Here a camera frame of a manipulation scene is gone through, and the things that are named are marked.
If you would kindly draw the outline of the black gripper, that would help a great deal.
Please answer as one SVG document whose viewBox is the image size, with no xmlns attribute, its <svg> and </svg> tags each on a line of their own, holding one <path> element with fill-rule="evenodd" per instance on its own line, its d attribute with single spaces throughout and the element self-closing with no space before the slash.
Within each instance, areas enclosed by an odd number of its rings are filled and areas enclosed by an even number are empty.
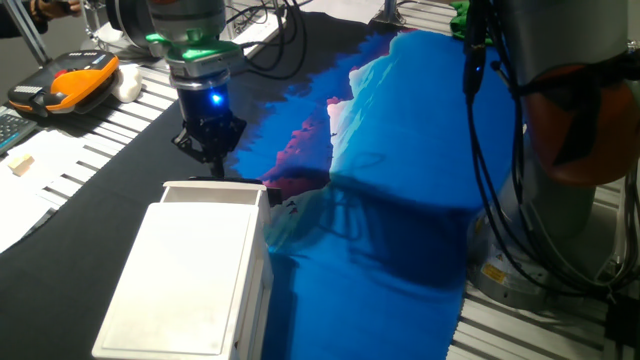
<svg viewBox="0 0 640 360">
<path fill-rule="evenodd" d="M 171 143 L 182 153 L 208 167 L 213 178 L 223 179 L 225 162 L 233 153 L 246 122 L 230 107 L 228 85 L 199 89 L 178 88 L 183 130 Z"/>
</svg>

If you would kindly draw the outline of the person hand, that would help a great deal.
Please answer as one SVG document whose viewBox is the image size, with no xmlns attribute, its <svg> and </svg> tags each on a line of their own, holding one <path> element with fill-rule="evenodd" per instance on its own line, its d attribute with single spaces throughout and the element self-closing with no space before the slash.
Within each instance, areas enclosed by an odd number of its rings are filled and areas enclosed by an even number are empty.
<svg viewBox="0 0 640 360">
<path fill-rule="evenodd" d="M 59 0 L 31 0 L 30 12 L 38 21 L 51 21 L 67 16 L 78 17 L 82 12 L 81 2 Z"/>
</svg>

